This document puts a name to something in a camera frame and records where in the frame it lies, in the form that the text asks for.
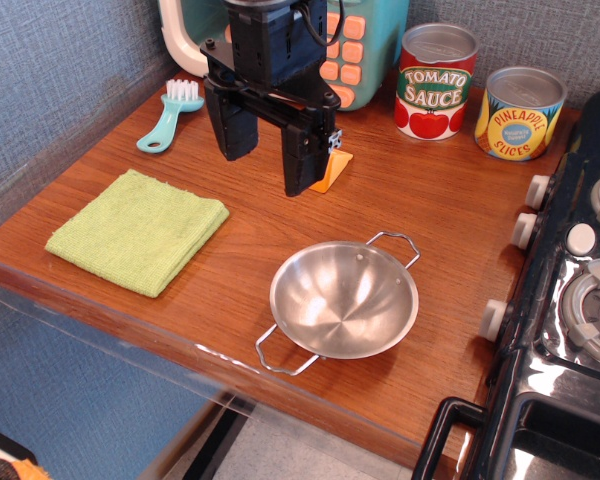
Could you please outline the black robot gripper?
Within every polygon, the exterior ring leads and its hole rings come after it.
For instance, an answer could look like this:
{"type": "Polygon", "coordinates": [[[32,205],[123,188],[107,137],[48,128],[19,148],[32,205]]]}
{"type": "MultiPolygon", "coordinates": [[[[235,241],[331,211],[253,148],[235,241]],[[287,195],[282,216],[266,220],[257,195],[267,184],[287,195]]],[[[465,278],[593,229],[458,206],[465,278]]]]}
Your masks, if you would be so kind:
{"type": "Polygon", "coordinates": [[[258,119],[282,130],[285,194],[325,176],[338,147],[340,99],[322,79],[325,1],[226,1],[231,40],[205,41],[209,118],[221,153],[235,161],[258,144],[258,119]]]}

